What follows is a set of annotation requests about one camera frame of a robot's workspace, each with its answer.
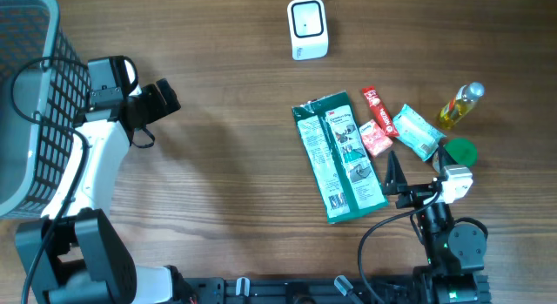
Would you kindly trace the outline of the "green 3M gloves package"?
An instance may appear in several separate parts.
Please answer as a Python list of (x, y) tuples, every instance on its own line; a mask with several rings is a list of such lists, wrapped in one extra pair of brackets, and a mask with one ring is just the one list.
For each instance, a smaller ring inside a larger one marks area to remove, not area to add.
[(387, 206), (346, 92), (293, 106), (292, 115), (330, 224)]

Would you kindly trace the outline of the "red snack packet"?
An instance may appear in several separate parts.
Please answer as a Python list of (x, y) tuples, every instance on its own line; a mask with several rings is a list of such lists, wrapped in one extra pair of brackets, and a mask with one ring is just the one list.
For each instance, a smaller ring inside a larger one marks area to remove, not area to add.
[(398, 137), (399, 132), (395, 127), (391, 115), (386, 109), (382, 99), (373, 86), (362, 90), (363, 96), (366, 98), (371, 112), (375, 115), (379, 126), (387, 137)]

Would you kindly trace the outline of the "red Kleenex tissue pack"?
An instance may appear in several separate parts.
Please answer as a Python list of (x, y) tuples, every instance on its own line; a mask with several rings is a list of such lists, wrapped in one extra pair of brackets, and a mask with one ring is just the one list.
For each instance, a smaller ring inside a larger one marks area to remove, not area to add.
[(373, 158), (376, 158), (393, 145), (392, 140), (385, 135), (374, 120), (363, 124), (359, 128), (359, 133), (365, 148)]

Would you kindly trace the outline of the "yellow oil bottle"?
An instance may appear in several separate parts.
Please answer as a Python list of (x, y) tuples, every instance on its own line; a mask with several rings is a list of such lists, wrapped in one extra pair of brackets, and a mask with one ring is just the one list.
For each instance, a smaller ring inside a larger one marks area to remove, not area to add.
[(442, 129), (452, 129), (463, 119), (485, 94), (485, 87), (479, 82), (463, 85), (457, 94), (440, 110), (437, 117)]

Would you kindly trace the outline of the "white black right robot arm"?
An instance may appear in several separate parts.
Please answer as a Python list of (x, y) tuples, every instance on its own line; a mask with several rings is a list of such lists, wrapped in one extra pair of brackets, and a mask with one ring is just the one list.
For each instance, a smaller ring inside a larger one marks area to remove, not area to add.
[(396, 195), (398, 209), (414, 210), (413, 228), (428, 264), (413, 269), (416, 303), (489, 303), (484, 269), (487, 227), (470, 217), (455, 219), (450, 205), (463, 199), (473, 183), (468, 167), (446, 153), (440, 155), (439, 176), (428, 184), (410, 185), (395, 152), (389, 152), (384, 194)]

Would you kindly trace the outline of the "teal wet wipes pack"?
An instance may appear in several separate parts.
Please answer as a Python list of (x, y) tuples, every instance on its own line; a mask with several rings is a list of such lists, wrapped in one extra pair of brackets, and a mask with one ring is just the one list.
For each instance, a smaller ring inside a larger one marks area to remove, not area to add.
[(404, 104), (393, 118), (398, 140), (411, 148), (422, 161), (430, 159), (446, 136), (427, 123), (411, 106)]

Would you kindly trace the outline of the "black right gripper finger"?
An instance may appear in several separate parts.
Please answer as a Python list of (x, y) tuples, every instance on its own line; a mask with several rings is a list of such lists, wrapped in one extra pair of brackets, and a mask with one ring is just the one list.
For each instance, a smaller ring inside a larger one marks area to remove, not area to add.
[(446, 166), (453, 166), (455, 164), (455, 160), (446, 150), (446, 148), (440, 145), (436, 151), (436, 168), (440, 176), (443, 176), (443, 170)]
[(386, 176), (383, 183), (384, 195), (408, 194), (409, 188), (395, 151), (390, 151), (387, 160)]

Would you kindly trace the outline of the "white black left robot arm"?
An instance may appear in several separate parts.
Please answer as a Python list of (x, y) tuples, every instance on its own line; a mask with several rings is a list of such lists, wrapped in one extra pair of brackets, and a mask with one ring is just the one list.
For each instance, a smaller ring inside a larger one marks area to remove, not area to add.
[(91, 88), (69, 124), (12, 107), (21, 119), (72, 140), (55, 196), (40, 220), (17, 230), (27, 273), (21, 301), (34, 294), (39, 303), (193, 303), (194, 290), (174, 266), (135, 265), (108, 219), (135, 131), (179, 110), (176, 94), (164, 79), (139, 87), (126, 56), (94, 59), (84, 69)]

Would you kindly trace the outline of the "green white round tub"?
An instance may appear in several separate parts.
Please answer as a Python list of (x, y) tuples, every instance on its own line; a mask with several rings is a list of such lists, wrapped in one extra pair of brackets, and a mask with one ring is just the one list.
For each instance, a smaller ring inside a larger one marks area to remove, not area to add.
[[(442, 145), (446, 148), (449, 154), (455, 160), (455, 165), (463, 165), (472, 167), (478, 160), (478, 151), (475, 145), (466, 138), (454, 138), (451, 140), (442, 139), (439, 146)], [(436, 168), (436, 151), (432, 156), (431, 162), (434, 170)]]

